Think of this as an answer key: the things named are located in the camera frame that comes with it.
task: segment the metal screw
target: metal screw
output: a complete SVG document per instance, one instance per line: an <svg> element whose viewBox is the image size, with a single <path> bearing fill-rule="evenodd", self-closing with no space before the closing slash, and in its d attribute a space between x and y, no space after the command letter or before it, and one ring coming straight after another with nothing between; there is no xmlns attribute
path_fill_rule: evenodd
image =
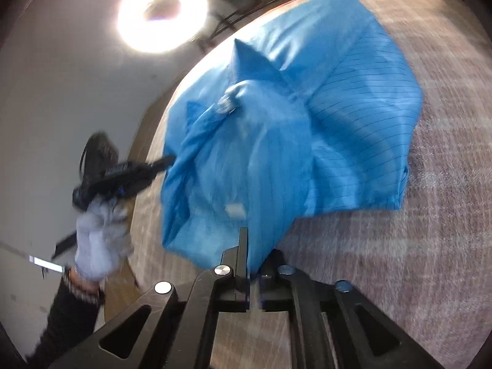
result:
<svg viewBox="0 0 492 369"><path fill-rule="evenodd" d="M229 274L231 268L228 267L227 265L219 265L216 266L216 268L213 271L216 273L216 275L225 276Z"/></svg>
<svg viewBox="0 0 492 369"><path fill-rule="evenodd" d="M346 280L339 280L335 283L335 288L341 293L348 293L354 289L354 286Z"/></svg>
<svg viewBox="0 0 492 369"><path fill-rule="evenodd" d="M160 281L154 286L154 290L158 294L167 294L171 291L171 288L173 288L173 286L171 286L171 283L166 281Z"/></svg>
<svg viewBox="0 0 492 369"><path fill-rule="evenodd" d="M231 113L236 107L229 95L222 96L217 102L217 113Z"/></svg>
<svg viewBox="0 0 492 369"><path fill-rule="evenodd" d="M293 268L290 265L280 265L277 268L277 272L279 272L281 275L291 275L292 273L296 272L296 268Z"/></svg>

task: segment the white light strip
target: white light strip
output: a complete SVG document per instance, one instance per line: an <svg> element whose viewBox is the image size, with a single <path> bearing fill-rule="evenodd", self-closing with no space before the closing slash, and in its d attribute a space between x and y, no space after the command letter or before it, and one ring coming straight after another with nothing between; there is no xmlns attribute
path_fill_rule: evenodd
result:
<svg viewBox="0 0 492 369"><path fill-rule="evenodd" d="M43 261L42 259L33 257L32 255L29 256L29 260L35 265L39 265L42 266L43 268L51 269L52 271L63 273L63 267L60 265L48 261Z"/></svg>
<svg viewBox="0 0 492 369"><path fill-rule="evenodd" d="M123 0L117 28L132 48L145 53L163 53L190 40L205 24L207 0L179 0L175 18L148 21L145 13L154 0Z"/></svg>

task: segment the blue cloth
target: blue cloth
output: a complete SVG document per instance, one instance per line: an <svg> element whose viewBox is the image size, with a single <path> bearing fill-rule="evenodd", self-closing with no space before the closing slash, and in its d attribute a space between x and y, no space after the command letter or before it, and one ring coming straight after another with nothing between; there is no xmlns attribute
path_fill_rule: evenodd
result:
<svg viewBox="0 0 492 369"><path fill-rule="evenodd" d="M247 226L256 272L296 217L399 209L422 92L374 15L310 0L235 37L170 109L163 246L208 268Z"/></svg>

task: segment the person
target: person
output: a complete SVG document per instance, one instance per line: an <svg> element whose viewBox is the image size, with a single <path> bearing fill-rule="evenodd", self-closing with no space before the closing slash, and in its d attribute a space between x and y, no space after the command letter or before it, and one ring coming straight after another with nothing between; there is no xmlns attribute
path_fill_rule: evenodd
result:
<svg viewBox="0 0 492 369"><path fill-rule="evenodd" d="M75 265L66 268L32 355L22 359L0 326L0 362L6 369L45 369L94 331L104 292L100 282L133 252L127 211L96 198L77 219Z"/></svg>

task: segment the person's hand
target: person's hand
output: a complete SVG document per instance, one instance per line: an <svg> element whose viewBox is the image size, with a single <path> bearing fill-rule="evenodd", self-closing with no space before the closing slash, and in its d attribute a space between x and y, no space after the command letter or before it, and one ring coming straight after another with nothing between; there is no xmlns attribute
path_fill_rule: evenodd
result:
<svg viewBox="0 0 492 369"><path fill-rule="evenodd" d="M115 200L96 198L77 219L75 272L78 278L99 282L132 254L127 212Z"/></svg>

